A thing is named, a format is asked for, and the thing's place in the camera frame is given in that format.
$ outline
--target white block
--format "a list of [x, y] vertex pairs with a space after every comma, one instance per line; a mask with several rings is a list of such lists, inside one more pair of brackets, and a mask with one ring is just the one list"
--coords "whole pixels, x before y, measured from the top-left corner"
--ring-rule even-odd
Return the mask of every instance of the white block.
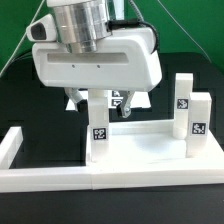
[[177, 139], [187, 137], [189, 94], [192, 88], [193, 74], [176, 74], [173, 136]]
[[200, 156], [206, 148], [211, 104], [209, 93], [190, 94], [187, 157]]
[[21, 127], [11, 127], [0, 144], [0, 169], [8, 169], [23, 141]]
[[109, 138], [109, 110], [107, 91], [89, 90], [89, 130], [91, 140], [91, 161], [99, 161], [107, 153]]

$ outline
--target black table surface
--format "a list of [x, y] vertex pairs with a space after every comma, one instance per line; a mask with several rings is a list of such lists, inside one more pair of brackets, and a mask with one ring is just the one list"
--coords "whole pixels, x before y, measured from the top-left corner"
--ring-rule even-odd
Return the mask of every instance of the black table surface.
[[[193, 73], [194, 91], [212, 97], [210, 130], [224, 146], [224, 76], [196, 53], [160, 54], [161, 83], [149, 93], [152, 108], [124, 120], [172, 119], [176, 73]], [[11, 169], [85, 165], [88, 113], [66, 111], [62, 88], [44, 87], [32, 59], [10, 66], [0, 80], [0, 140], [21, 126], [23, 144]], [[0, 223], [224, 223], [224, 185], [100, 191], [0, 194]]]

